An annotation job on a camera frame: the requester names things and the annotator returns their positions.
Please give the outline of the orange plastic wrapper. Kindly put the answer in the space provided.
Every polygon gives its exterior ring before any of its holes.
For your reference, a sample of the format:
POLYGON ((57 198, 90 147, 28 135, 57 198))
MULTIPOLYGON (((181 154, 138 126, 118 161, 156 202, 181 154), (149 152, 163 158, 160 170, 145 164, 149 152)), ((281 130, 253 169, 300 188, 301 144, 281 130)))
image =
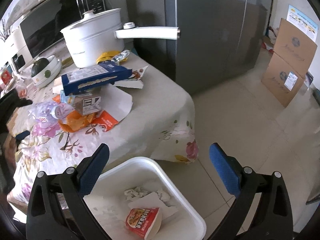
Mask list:
POLYGON ((97 114, 81 115, 77 111, 69 113, 64 120, 59 120, 61 129, 67 133, 74 133, 87 127, 96 119, 97 114))

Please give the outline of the white snack packet with picture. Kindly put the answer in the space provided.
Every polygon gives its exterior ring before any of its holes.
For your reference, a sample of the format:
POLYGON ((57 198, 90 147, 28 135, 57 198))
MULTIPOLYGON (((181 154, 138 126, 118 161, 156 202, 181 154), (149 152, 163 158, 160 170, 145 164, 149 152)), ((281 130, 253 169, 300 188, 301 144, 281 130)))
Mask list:
POLYGON ((126 80, 116 81, 114 86, 121 88, 142 89, 144 87, 142 77, 144 76, 148 66, 139 68, 132 72, 132 75, 126 80))

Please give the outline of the blue cardboard food box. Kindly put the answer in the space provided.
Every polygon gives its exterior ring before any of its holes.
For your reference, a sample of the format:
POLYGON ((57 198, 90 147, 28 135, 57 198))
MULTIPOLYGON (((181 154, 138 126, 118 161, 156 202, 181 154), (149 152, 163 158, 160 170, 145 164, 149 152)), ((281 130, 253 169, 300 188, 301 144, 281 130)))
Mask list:
POLYGON ((64 74, 61 79, 64 94, 76 95, 109 83, 126 80, 131 75, 132 69, 107 61, 64 74))

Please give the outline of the small brown carton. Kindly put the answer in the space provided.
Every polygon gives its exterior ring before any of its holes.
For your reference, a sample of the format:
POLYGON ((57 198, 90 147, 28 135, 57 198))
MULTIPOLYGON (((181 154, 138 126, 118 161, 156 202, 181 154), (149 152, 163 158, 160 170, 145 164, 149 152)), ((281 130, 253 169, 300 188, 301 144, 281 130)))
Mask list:
POLYGON ((73 108, 82 116, 101 111, 101 96, 78 96, 74 100, 73 108))

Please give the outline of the white tissue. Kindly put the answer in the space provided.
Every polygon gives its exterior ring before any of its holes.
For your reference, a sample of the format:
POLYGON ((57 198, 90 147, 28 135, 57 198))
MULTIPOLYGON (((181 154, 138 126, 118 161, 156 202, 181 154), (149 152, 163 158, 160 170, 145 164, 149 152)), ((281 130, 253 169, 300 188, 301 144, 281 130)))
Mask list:
POLYGON ((129 201, 129 202, 132 202, 139 198, 146 197, 152 193, 155 193, 157 197, 163 202, 168 202, 169 200, 171 200, 171 195, 168 194, 167 191, 163 190, 162 188, 159 188, 156 191, 150 191, 145 189, 142 186, 138 186, 138 187, 135 187, 134 189, 127 189, 123 192, 126 201, 129 201))

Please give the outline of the black microwave oven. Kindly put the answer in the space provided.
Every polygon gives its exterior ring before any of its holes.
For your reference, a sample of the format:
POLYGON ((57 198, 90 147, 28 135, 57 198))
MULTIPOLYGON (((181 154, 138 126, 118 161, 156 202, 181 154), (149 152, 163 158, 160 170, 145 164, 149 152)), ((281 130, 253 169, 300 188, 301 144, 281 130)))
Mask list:
POLYGON ((61 29, 83 19, 84 13, 106 10, 104 0, 49 0, 33 9, 20 23, 31 57, 63 39, 61 29))

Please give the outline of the white appliance beside microwave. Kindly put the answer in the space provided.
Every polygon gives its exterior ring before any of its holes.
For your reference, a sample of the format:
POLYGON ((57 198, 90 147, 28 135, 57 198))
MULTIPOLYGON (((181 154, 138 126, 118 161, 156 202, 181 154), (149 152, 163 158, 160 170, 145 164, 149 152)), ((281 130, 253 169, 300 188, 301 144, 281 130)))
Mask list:
POLYGON ((4 63, 8 63, 15 74, 29 67, 34 61, 20 27, 4 42, 4 52, 4 63))

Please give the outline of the blue white poster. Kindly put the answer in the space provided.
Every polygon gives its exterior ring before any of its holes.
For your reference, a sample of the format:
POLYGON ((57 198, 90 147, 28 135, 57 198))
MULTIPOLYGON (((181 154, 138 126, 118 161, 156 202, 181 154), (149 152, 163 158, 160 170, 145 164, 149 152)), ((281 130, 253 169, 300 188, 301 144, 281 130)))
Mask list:
POLYGON ((303 12, 289 5, 286 20, 306 34, 313 42, 316 42, 319 30, 318 24, 303 12))

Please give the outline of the white electric cooking pot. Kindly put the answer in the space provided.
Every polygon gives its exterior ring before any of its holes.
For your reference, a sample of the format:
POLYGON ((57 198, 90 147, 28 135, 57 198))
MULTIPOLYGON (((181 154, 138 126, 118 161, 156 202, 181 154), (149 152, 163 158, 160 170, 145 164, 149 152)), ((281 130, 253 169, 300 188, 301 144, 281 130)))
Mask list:
POLYGON ((180 38, 178 27, 137 27, 133 22, 122 24, 120 11, 120 8, 97 14, 87 11, 83 13, 83 19, 61 29, 67 49, 78 68, 95 65, 104 52, 123 51, 125 39, 180 38))

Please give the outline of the lower cardboard box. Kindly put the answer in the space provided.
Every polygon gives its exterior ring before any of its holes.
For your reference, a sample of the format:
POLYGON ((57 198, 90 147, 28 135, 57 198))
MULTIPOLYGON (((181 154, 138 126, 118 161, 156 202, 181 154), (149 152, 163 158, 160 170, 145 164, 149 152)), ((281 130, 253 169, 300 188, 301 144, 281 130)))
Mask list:
POLYGON ((304 80, 304 76, 300 76, 286 61, 274 53, 261 82, 284 107, 287 107, 302 87, 304 80))

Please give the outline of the white torn paper sheet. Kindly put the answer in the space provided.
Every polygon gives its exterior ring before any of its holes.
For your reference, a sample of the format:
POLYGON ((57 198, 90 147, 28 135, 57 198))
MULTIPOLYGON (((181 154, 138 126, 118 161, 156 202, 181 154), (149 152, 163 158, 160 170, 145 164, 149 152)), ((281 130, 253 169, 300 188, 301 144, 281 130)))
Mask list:
POLYGON ((132 96, 112 85, 101 88, 101 109, 110 114, 118 122, 122 121, 131 112, 132 96))

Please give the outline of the white plastic trash bin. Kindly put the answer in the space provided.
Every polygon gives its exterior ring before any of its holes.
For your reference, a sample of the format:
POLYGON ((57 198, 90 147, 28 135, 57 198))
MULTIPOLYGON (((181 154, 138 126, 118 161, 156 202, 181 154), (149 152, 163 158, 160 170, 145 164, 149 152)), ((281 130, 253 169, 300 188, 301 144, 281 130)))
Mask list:
POLYGON ((190 205, 162 168, 146 157, 135 157, 100 175, 91 194, 84 197, 93 216, 112 239, 139 239, 125 224, 134 208, 159 207, 162 211, 160 230, 154 239, 203 239, 206 223, 190 205), (123 192, 142 186, 147 190, 159 188, 171 195, 168 202, 155 193, 132 202, 123 192))

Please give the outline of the crushed clear plastic bottle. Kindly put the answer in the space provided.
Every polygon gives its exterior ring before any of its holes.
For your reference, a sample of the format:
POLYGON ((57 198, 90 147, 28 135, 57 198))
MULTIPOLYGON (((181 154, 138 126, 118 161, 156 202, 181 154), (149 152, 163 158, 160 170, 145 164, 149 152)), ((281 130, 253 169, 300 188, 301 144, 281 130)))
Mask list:
POLYGON ((64 119, 74 108, 66 103, 47 101, 35 104, 28 111, 28 116, 37 122, 55 123, 64 119))

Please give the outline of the yellow snack wrapper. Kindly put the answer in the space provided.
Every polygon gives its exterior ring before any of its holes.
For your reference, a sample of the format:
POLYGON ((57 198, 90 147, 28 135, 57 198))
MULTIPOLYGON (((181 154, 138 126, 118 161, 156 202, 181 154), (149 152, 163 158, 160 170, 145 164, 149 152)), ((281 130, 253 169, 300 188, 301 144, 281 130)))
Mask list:
POLYGON ((114 56, 120 54, 120 51, 118 50, 112 50, 112 51, 107 51, 103 52, 96 60, 96 64, 104 61, 111 60, 114 56))

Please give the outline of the floral tablecloth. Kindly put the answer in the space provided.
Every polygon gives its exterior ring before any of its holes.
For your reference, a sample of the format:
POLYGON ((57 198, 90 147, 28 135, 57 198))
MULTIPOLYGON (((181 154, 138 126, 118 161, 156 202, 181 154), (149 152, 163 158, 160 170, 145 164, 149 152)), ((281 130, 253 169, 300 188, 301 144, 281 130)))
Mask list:
POLYGON ((142 89, 121 89, 132 96, 131 112, 118 122, 101 110, 87 127, 74 133, 58 123, 39 124, 28 116, 31 106, 15 111, 8 126, 13 135, 29 131, 16 152, 15 187, 8 201, 26 207, 39 171, 58 174, 107 144, 107 168, 137 156, 179 163, 193 162, 199 153, 195 140, 195 107, 178 84, 140 57, 131 54, 124 66, 132 70, 148 66, 142 89))

